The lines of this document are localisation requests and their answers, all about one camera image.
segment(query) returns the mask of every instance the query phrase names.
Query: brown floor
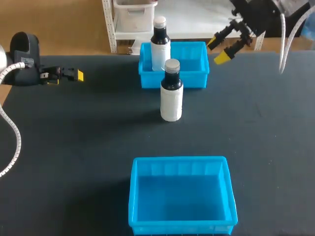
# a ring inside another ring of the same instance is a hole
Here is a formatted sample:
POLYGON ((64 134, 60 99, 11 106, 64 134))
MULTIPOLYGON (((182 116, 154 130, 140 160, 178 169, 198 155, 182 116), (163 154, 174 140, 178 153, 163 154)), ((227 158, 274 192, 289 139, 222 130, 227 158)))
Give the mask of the brown floor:
POLYGON ((41 55, 110 53, 101 0, 1 0, 0 44, 19 31, 35 34, 41 55))

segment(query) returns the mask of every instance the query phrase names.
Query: bottle cap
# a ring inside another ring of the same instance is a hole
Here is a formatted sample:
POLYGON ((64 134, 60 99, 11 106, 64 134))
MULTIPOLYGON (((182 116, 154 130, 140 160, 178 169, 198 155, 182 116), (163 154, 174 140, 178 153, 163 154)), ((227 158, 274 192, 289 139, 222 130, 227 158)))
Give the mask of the bottle cap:
POLYGON ((165 62, 165 71, 169 74, 175 74, 179 72, 181 65, 176 59, 168 59, 165 62))
POLYGON ((164 16, 157 16, 153 21, 154 28, 162 29, 166 27, 166 18, 164 16))

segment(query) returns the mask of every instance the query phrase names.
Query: white label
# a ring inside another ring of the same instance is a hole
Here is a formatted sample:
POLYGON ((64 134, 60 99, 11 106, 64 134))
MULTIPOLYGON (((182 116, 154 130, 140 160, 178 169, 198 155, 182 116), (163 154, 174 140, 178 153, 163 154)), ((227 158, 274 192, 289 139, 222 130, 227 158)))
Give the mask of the white label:
POLYGON ((152 70, 164 70, 165 62, 171 59, 171 41, 167 44, 158 45, 151 42, 152 70))
POLYGON ((182 117, 184 85, 170 91, 161 86, 161 116, 166 121, 177 121, 182 117))

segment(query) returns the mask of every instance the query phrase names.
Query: robotic arm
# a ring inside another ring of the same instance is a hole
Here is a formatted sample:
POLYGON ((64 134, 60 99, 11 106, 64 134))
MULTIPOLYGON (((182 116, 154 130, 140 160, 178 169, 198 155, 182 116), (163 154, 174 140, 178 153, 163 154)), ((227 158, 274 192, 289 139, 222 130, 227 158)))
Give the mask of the robotic arm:
POLYGON ((15 34, 10 43, 10 52, 6 53, 0 45, 0 73, 8 66, 19 62, 25 63, 27 69, 8 73, 2 84, 14 86, 58 84, 62 78, 83 81, 83 73, 78 69, 42 65, 39 57, 39 42, 33 34, 24 32, 15 34))
POLYGON ((217 32, 208 43, 210 50, 216 48, 232 32, 241 33, 240 40, 231 47, 225 48, 216 58, 216 64, 225 63, 235 57, 245 45, 252 43, 251 33, 260 36, 280 15, 286 17, 292 15, 299 8, 308 3, 308 0, 230 0, 235 9, 232 14, 240 14, 242 21, 232 20, 230 25, 220 32, 217 32))

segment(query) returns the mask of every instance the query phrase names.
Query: white container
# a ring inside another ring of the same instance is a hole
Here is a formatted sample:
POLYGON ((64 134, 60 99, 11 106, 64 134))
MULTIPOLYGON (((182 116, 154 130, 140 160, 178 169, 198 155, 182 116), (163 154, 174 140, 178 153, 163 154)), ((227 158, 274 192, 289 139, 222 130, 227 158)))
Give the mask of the white container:
POLYGON ((144 32, 153 29, 154 8, 152 0, 114 0, 118 24, 123 32, 144 32))

